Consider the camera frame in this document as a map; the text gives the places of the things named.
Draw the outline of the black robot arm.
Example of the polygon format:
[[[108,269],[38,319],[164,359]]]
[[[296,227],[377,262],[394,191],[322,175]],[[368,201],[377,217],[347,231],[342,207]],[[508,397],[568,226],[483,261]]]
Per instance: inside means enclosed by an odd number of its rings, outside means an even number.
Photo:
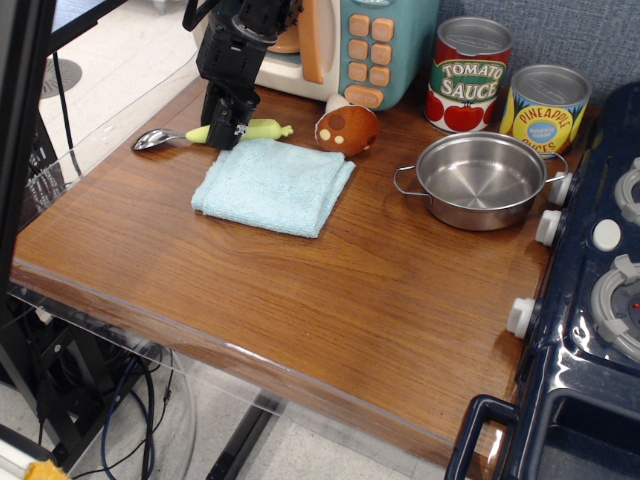
[[[208,146],[238,144],[260,103],[255,81],[266,52],[302,11],[300,1],[241,1],[231,10],[206,1],[196,10],[198,18],[210,15],[196,59],[208,81],[201,113]]]

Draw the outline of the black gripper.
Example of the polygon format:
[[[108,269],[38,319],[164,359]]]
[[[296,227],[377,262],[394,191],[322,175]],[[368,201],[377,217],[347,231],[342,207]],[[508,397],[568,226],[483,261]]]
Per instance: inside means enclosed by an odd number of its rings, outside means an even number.
[[[208,146],[231,150],[246,133],[260,102],[255,80],[266,49],[232,16],[210,17],[196,59],[200,76],[208,81],[201,114],[201,124],[210,124]]]

